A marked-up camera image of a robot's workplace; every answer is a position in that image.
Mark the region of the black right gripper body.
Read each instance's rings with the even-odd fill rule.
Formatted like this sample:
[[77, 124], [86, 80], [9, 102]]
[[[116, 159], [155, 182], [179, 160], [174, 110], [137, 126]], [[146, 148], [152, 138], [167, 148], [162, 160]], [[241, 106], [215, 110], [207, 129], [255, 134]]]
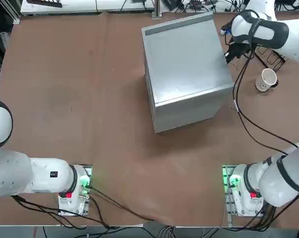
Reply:
[[226, 63], [230, 63], [235, 58], [240, 58], [244, 53], [250, 50], [249, 44], [246, 43], [233, 43], [227, 44], [228, 50], [225, 53]]

